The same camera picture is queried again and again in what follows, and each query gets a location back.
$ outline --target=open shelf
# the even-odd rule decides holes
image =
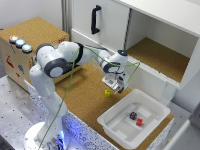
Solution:
[[[144,38],[126,52],[178,82],[181,82],[190,60],[149,38]]]

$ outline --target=brown cardboard box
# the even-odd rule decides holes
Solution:
[[[15,45],[10,44],[9,38],[12,35],[24,39],[27,44],[32,46],[33,52],[25,54],[21,49],[17,49]],[[0,50],[7,75],[25,90],[28,90],[24,79],[31,82],[29,70],[34,65],[37,47],[42,43],[50,43],[56,47],[62,41],[68,40],[69,35],[66,32],[39,17],[0,31]],[[54,79],[54,83],[59,82],[68,75],[69,73]]]

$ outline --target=green cable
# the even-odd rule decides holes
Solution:
[[[56,116],[54,117],[53,121],[51,122],[49,128],[47,129],[47,131],[46,131],[46,133],[45,133],[45,135],[44,135],[44,137],[43,137],[43,139],[42,139],[42,141],[41,141],[41,143],[40,143],[39,149],[41,148],[42,143],[43,143],[43,141],[44,141],[44,139],[45,139],[47,133],[49,132],[51,126],[53,125],[54,121],[56,120],[56,118],[57,118],[57,116],[58,116],[58,114],[59,114],[59,112],[60,112],[60,109],[61,109],[61,107],[62,107],[62,104],[63,104],[63,102],[64,102],[64,100],[65,100],[65,98],[66,98],[66,95],[67,95],[67,93],[68,93],[68,90],[69,90],[69,87],[70,87],[70,84],[71,84],[71,81],[72,81],[72,76],[73,76],[73,73],[74,73],[74,65],[75,65],[75,60],[76,60],[76,56],[77,56],[78,51],[79,51],[79,48],[76,50],[76,53],[75,53],[75,55],[74,55],[74,61],[73,61],[73,66],[72,66],[72,73],[71,73],[70,80],[69,80],[69,85],[67,86],[67,90],[66,90],[65,95],[64,95],[64,97],[63,97],[63,99],[62,99],[62,102],[61,102],[61,104],[60,104],[60,107],[59,107],[59,109],[58,109],[58,112],[57,112]]]
[[[131,74],[131,76],[129,77],[128,81],[126,82],[125,87],[126,87],[126,85],[128,84],[128,82],[129,82],[129,80],[131,79],[131,77],[133,76],[133,74],[135,73],[135,71],[136,71],[136,70],[138,69],[138,67],[140,66],[140,62],[137,62],[137,63],[134,63],[134,64],[128,64],[128,65],[116,65],[116,64],[113,64],[113,63],[111,63],[111,62],[108,62],[107,60],[105,60],[104,58],[102,58],[101,56],[99,56],[99,55],[98,55],[95,51],[93,51],[92,49],[90,49],[90,48],[88,48],[88,47],[85,47],[85,48],[87,48],[88,50],[92,51],[95,55],[97,55],[98,57],[100,57],[103,61],[105,61],[105,62],[107,62],[107,63],[109,63],[109,64],[111,64],[111,65],[114,65],[114,66],[118,66],[118,67],[127,67],[127,66],[133,66],[133,65],[138,64],[137,67],[135,68],[135,70],[133,71],[133,73]],[[41,143],[40,143],[39,149],[41,148],[42,143],[43,143],[43,141],[44,141],[44,139],[45,139],[47,133],[49,132],[51,126],[53,125],[54,121],[56,120],[56,118],[57,118],[57,116],[58,116],[58,114],[59,114],[59,112],[60,112],[60,109],[61,109],[61,107],[62,107],[62,104],[63,104],[63,102],[64,102],[64,100],[65,100],[65,98],[66,98],[66,95],[67,95],[67,93],[68,93],[68,90],[69,90],[69,88],[70,88],[70,84],[71,84],[71,81],[72,81],[72,77],[73,77],[73,73],[74,73],[75,60],[76,60],[76,56],[77,56],[77,53],[78,53],[79,49],[80,49],[80,48],[78,48],[78,49],[76,50],[76,53],[75,53],[75,55],[74,55],[74,61],[73,61],[73,66],[72,66],[72,73],[71,73],[70,80],[69,80],[69,85],[68,85],[68,87],[67,87],[67,89],[66,89],[65,95],[64,95],[64,97],[63,97],[63,99],[62,99],[62,102],[61,102],[61,104],[60,104],[60,107],[59,107],[59,109],[58,109],[58,112],[56,113],[56,116],[54,117],[53,121],[51,122],[49,128],[47,129],[47,131],[46,131],[46,133],[45,133],[45,135],[44,135],[44,137],[43,137],[43,139],[42,139],[42,141],[41,141]]]

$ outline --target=cabinet handle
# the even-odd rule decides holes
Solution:
[[[92,25],[91,25],[92,34],[100,32],[100,30],[96,28],[96,12],[99,10],[101,10],[101,7],[98,5],[96,5],[96,8],[92,10]]]

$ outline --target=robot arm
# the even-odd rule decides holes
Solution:
[[[102,81],[107,86],[119,93],[126,89],[126,82],[129,75],[124,71],[124,67],[114,66],[108,63],[126,65],[128,56],[124,51],[119,50],[111,56],[106,49],[83,46],[79,43],[65,41],[62,42],[57,49],[54,49],[50,44],[42,44],[37,49],[37,64],[31,68],[30,76],[40,96],[47,97],[55,91],[55,86],[51,78],[57,78],[66,73],[66,64],[74,61],[74,56],[78,48],[80,49],[76,56],[76,65],[83,65],[93,57],[102,68],[102,75],[104,76]]]

